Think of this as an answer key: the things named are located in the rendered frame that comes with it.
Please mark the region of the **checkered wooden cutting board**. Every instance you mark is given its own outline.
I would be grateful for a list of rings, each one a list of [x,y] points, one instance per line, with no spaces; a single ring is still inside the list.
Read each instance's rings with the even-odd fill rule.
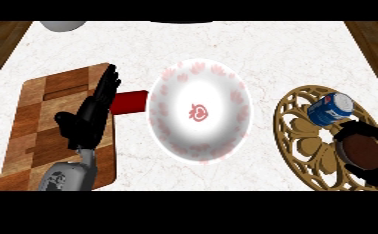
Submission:
[[[54,74],[24,82],[12,132],[0,173],[0,191],[36,190],[46,171],[57,162],[77,162],[68,149],[55,114],[76,113],[94,94],[110,64]]]

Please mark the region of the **golden ornate round placemat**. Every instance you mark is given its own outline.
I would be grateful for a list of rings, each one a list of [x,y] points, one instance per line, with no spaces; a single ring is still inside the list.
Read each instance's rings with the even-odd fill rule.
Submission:
[[[337,155],[336,141],[327,142],[321,132],[334,136],[339,123],[317,126],[308,108],[334,89],[319,85],[294,88],[283,97],[274,114],[274,133],[286,163],[296,176],[314,190],[378,191],[345,168]]]

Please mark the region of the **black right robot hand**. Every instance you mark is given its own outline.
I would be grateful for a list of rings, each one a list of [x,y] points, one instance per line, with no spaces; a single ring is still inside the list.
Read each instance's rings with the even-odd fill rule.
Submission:
[[[342,123],[340,126],[342,130],[334,136],[334,138],[337,140],[337,153],[342,160],[346,162],[345,167],[359,178],[362,178],[367,181],[370,185],[378,187],[378,168],[376,168],[374,170],[364,170],[362,168],[359,168],[358,166],[348,162],[343,152],[343,139],[355,134],[373,137],[378,142],[378,127],[374,127],[362,121],[348,121]]]

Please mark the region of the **white bowl with pink print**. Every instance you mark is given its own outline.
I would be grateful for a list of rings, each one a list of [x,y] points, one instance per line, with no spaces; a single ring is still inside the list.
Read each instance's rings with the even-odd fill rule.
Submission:
[[[147,119],[157,145],[176,160],[191,165],[226,160],[246,143],[253,114],[247,84],[225,64],[190,59],[163,71]]]

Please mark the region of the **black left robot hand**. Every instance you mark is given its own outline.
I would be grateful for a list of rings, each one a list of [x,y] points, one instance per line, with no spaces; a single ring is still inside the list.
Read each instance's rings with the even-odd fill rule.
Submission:
[[[60,125],[61,136],[68,139],[71,150],[98,147],[120,84],[116,65],[111,64],[102,74],[95,93],[86,98],[77,113],[57,113],[55,121]]]

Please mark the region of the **grey round object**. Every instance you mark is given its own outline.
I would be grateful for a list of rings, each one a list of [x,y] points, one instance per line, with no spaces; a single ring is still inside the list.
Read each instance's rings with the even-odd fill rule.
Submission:
[[[42,25],[54,32],[68,32],[85,25],[85,21],[42,21]]]

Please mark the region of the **dark red can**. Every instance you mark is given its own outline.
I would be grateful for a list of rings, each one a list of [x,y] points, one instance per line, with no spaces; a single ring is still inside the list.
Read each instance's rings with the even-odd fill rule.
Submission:
[[[132,114],[145,111],[148,91],[133,91],[117,93],[111,105],[111,113],[114,115]]]

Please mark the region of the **blue soda can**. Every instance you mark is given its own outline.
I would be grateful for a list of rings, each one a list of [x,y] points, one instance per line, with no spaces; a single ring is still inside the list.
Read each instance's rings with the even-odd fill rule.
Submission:
[[[328,126],[339,120],[348,118],[355,111],[355,102],[352,98],[334,92],[327,94],[308,109],[311,121],[318,126]]]

